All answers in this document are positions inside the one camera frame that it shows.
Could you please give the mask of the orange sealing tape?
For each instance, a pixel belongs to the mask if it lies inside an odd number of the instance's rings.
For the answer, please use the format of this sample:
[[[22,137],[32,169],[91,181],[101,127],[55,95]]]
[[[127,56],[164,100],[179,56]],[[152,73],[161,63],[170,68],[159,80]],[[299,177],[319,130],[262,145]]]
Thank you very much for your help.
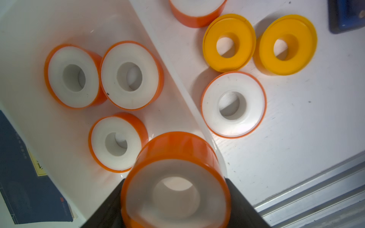
[[[145,125],[130,113],[117,113],[99,119],[88,136],[94,160],[113,173],[130,171],[147,142],[149,137]]]
[[[128,72],[138,67],[140,85],[133,90],[127,82]],[[112,45],[104,54],[99,70],[102,89],[107,98],[119,108],[129,111],[143,109],[153,103],[164,86],[160,61],[142,44],[122,41]]]
[[[231,194],[212,147],[187,132],[148,142],[124,181],[128,228],[226,228]]]
[[[238,97],[238,110],[224,116],[219,102],[228,93]],[[200,108],[208,128],[222,138],[241,138],[261,124],[267,110],[267,96],[262,84],[251,74],[232,71],[211,81],[202,93]]]
[[[53,48],[44,64],[44,80],[51,96],[72,109],[103,104],[107,97],[100,82],[101,60],[99,54],[76,45]]]

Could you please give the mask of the orange sealing tape bottom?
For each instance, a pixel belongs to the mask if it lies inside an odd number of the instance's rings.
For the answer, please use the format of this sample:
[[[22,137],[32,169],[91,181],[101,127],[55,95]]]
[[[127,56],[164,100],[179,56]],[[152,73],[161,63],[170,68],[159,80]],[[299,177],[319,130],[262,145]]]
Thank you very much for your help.
[[[228,93],[238,97],[238,110],[224,116],[219,102]],[[202,93],[200,108],[208,128],[222,138],[241,138],[261,124],[267,110],[267,96],[262,84],[251,74],[232,71],[211,81]]]

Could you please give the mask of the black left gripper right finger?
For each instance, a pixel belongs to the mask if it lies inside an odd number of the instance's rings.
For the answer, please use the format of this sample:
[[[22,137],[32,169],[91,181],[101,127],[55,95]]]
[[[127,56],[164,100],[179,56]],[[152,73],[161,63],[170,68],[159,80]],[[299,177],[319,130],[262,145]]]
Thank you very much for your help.
[[[231,194],[231,216],[227,228],[270,228],[231,180],[225,178]]]

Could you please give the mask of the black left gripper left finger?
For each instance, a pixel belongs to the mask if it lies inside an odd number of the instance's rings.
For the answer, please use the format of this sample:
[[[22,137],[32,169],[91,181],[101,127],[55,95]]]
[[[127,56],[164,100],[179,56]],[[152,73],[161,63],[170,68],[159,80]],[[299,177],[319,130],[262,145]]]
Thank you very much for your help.
[[[125,228],[121,215],[121,190],[123,179],[82,228]]]

